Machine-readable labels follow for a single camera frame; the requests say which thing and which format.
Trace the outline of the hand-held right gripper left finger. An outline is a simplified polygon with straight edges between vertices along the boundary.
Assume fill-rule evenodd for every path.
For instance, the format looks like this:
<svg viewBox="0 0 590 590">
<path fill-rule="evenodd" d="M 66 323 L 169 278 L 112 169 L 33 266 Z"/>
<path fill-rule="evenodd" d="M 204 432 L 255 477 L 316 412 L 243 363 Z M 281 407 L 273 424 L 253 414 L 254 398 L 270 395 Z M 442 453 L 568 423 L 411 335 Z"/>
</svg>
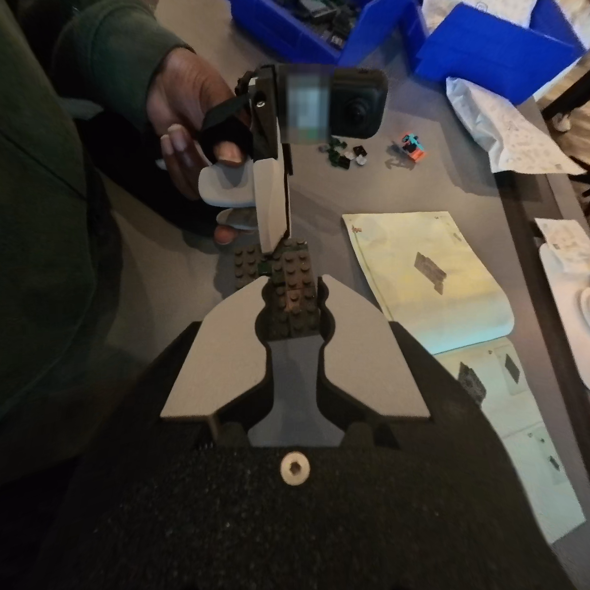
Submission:
<svg viewBox="0 0 590 590">
<path fill-rule="evenodd" d="M 269 415 L 271 355 L 256 331 L 268 281 L 256 279 L 205 316 L 160 412 L 163 420 L 258 424 Z"/>
</svg>

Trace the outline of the brick instruction booklet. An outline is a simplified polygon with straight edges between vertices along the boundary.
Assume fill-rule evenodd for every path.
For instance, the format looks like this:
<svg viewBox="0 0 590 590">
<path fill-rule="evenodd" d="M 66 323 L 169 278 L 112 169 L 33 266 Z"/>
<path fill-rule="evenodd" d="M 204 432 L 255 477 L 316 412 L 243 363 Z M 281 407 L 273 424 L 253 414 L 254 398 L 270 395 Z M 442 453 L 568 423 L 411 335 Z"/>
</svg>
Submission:
<svg viewBox="0 0 590 590">
<path fill-rule="evenodd" d="M 343 214 L 353 251 L 389 321 L 467 391 L 502 440 L 545 539 L 586 518 L 517 350 L 509 299 L 449 212 Z"/>
</svg>

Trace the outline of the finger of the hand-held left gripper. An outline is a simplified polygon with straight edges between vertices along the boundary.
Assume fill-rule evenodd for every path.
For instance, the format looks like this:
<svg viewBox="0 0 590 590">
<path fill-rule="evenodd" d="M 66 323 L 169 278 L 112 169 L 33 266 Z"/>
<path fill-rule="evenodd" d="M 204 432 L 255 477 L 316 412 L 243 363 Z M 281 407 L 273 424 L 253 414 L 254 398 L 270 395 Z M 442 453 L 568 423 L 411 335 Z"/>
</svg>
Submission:
<svg viewBox="0 0 590 590">
<path fill-rule="evenodd" d="M 289 174 L 282 144 L 278 146 L 276 159 L 254 162 L 253 175 L 261 251 L 272 254 L 284 238 L 291 237 Z"/>
</svg>

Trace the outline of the dark green brick plate assembly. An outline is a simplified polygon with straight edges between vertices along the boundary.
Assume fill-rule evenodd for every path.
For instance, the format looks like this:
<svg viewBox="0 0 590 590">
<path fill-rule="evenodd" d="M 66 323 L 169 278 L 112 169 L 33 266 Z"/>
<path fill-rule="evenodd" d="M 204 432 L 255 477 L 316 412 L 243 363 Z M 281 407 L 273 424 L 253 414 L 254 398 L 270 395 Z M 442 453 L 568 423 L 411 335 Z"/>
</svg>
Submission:
<svg viewBox="0 0 590 590">
<path fill-rule="evenodd" d="M 315 336 L 320 310 L 316 281 L 307 241 L 284 238 L 271 254 L 259 244 L 234 250 L 235 289 L 260 277 L 268 279 L 262 290 L 262 335 L 268 342 Z"/>
</svg>

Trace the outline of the blue bin with bricks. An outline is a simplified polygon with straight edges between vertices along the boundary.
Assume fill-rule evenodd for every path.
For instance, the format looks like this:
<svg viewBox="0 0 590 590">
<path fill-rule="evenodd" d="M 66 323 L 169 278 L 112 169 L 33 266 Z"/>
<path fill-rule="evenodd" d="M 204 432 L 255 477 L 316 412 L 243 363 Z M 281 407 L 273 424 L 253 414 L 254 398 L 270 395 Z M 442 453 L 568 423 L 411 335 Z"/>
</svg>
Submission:
<svg viewBox="0 0 590 590">
<path fill-rule="evenodd" d="M 394 32 L 410 1 L 356 1 L 360 17 L 343 49 L 335 49 L 273 1 L 230 1 L 231 16 L 282 61 L 338 67 L 359 65 Z"/>
</svg>

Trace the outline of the grey desk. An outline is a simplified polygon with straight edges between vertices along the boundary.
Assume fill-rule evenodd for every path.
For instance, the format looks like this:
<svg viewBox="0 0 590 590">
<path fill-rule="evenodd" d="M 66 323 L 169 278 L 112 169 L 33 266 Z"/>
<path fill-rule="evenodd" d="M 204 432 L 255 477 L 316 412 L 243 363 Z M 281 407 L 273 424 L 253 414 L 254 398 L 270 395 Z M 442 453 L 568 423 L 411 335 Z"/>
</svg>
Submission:
<svg viewBox="0 0 590 590">
<path fill-rule="evenodd" d="M 161 24 L 191 45 L 235 85 L 245 71 L 273 57 L 237 28 L 228 1 L 152 1 Z M 308 240 L 313 270 L 328 274 L 375 304 L 342 223 L 342 214 L 448 211 L 477 257 L 507 295 L 515 318 L 510 334 L 528 385 L 588 521 L 554 544 L 579 589 L 589 589 L 589 482 L 571 429 L 548 345 L 527 289 L 514 240 L 486 154 L 458 122 L 445 92 L 408 74 L 399 37 L 366 60 L 386 71 L 387 112 L 366 144 L 368 163 L 344 171 L 317 148 L 292 148 L 293 235 Z M 409 168 L 386 163 L 393 141 L 414 132 L 427 155 Z M 230 249 L 188 236 L 105 178 L 123 236 L 120 305 L 107 344 L 133 366 L 156 358 L 192 321 L 232 292 Z M 256 446 L 336 446 L 343 432 L 315 401 L 319 336 L 272 345 L 278 387 L 270 415 L 250 431 Z"/>
</svg>

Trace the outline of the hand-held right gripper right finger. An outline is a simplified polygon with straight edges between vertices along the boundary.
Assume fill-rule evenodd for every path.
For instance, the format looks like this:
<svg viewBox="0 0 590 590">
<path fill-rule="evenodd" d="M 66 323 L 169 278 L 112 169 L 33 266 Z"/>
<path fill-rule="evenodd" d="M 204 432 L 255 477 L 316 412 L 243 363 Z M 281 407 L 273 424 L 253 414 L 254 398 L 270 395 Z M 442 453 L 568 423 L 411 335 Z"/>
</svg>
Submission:
<svg viewBox="0 0 590 590">
<path fill-rule="evenodd" d="M 317 406 L 330 422 L 428 420 L 430 411 L 385 315 L 323 275 Z"/>
</svg>

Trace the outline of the blue bin lid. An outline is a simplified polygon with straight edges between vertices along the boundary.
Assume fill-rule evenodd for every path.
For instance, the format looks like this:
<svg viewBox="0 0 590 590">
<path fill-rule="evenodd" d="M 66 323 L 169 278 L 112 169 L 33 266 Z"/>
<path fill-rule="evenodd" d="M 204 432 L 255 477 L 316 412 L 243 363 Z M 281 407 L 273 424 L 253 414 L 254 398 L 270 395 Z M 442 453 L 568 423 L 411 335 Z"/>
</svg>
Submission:
<svg viewBox="0 0 590 590">
<path fill-rule="evenodd" d="M 436 83 L 462 78 L 519 105 L 586 53 L 556 1 L 532 1 L 527 26 L 490 9 L 458 2 L 430 32 L 422 6 L 410 4 L 401 32 L 412 72 Z"/>
</svg>

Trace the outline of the orange teal brick figure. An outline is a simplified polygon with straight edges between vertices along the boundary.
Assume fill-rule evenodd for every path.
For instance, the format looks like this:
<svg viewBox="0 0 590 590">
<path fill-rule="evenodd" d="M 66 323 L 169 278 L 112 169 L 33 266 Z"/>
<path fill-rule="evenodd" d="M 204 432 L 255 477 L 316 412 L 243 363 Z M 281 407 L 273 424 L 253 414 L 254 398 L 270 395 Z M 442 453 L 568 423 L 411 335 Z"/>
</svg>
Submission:
<svg viewBox="0 0 590 590">
<path fill-rule="evenodd" d="M 407 133 L 401 138 L 403 152 L 414 162 L 420 162 L 426 155 L 426 151 L 419 137 L 415 133 Z"/>
</svg>

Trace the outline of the white crumpled paper bag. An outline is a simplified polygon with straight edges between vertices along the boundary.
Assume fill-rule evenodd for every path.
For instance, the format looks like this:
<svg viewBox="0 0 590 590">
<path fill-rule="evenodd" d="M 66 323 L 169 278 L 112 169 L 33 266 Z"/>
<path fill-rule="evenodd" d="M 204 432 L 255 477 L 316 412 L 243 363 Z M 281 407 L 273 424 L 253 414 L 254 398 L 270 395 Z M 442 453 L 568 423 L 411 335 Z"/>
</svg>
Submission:
<svg viewBox="0 0 590 590">
<path fill-rule="evenodd" d="M 488 154 L 492 173 L 586 173 L 504 97 L 456 77 L 446 79 L 446 96 L 465 129 Z"/>
</svg>

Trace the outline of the white paper sheets at right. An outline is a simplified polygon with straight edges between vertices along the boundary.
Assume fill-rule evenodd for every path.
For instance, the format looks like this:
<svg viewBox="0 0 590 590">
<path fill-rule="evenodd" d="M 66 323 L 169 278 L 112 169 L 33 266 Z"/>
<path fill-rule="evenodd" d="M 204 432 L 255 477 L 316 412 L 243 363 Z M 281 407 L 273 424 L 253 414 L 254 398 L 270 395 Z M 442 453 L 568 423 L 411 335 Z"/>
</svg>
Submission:
<svg viewBox="0 0 590 590">
<path fill-rule="evenodd" d="M 576 369 L 589 389 L 589 276 L 565 273 L 547 244 L 539 256 Z"/>
</svg>

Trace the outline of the small printed paper slip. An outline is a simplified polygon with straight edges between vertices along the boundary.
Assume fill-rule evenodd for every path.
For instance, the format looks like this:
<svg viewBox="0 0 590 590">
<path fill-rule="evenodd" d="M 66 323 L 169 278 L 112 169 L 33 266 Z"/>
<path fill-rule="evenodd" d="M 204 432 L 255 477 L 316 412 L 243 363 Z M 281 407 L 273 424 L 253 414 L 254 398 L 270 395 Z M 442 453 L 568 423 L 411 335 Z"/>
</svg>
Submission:
<svg viewBox="0 0 590 590">
<path fill-rule="evenodd" d="M 577 221 L 535 218 L 535 223 L 563 272 L 589 276 L 589 237 Z"/>
</svg>

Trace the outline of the person's left hand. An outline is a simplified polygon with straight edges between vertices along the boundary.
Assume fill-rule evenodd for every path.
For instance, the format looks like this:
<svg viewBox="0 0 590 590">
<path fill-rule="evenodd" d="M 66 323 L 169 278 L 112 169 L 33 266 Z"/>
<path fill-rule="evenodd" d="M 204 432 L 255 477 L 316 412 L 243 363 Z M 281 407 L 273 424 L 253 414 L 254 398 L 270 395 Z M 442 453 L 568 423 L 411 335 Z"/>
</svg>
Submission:
<svg viewBox="0 0 590 590">
<path fill-rule="evenodd" d="M 232 96 L 219 72 L 186 47 L 171 49 L 149 81 L 141 129 L 159 138 L 172 183 L 188 199 L 199 199 L 199 176 L 207 165 L 196 147 L 196 133 L 205 114 Z"/>
</svg>

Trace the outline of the person's green sweater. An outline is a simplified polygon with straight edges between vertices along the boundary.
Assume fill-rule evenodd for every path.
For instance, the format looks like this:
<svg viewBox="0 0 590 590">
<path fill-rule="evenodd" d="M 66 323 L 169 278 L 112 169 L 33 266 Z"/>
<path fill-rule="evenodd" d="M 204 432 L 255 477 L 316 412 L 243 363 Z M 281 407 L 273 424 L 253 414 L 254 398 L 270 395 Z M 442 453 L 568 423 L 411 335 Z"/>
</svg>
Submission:
<svg viewBox="0 0 590 590">
<path fill-rule="evenodd" d="M 1 1 L 1 484 L 78 455 L 108 407 L 121 235 L 49 72 L 61 12 Z"/>
</svg>

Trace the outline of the pile of dark bricks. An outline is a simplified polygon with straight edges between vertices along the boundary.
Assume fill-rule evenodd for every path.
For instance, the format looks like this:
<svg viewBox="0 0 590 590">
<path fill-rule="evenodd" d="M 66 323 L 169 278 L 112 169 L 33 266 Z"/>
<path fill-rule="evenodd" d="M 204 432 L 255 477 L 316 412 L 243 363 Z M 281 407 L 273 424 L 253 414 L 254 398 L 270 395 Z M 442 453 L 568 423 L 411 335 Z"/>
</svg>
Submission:
<svg viewBox="0 0 590 590">
<path fill-rule="evenodd" d="M 356 1 L 273 1 L 335 49 L 343 49 L 362 11 Z"/>
</svg>

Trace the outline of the person's left forearm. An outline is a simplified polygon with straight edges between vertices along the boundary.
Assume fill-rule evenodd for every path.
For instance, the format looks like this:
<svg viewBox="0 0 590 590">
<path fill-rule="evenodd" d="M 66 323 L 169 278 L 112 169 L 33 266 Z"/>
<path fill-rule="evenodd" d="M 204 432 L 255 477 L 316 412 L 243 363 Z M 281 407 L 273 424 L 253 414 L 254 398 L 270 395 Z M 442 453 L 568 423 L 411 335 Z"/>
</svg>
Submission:
<svg viewBox="0 0 590 590">
<path fill-rule="evenodd" d="M 63 97 L 91 101 L 140 131 L 151 83 L 175 49 L 192 48 L 144 1 L 60 1 L 50 75 Z"/>
</svg>

